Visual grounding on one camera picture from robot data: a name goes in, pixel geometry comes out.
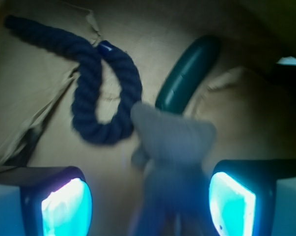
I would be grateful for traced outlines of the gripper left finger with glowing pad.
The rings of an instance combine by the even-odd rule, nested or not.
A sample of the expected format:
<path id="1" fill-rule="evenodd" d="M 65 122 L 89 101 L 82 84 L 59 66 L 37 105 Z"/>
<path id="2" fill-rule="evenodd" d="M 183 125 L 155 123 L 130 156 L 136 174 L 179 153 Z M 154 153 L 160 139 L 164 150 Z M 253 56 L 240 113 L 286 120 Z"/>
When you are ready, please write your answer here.
<path id="1" fill-rule="evenodd" d="M 0 167 L 0 236 L 85 236 L 92 195 L 69 167 Z"/>

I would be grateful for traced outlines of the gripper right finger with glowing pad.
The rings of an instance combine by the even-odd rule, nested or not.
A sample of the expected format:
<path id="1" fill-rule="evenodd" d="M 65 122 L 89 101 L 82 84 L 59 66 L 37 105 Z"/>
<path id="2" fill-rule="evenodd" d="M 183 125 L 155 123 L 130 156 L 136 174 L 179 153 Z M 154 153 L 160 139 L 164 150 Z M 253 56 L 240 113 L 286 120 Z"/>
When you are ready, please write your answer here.
<path id="1" fill-rule="evenodd" d="M 220 236 L 296 236 L 296 159 L 218 162 L 209 206 Z"/>

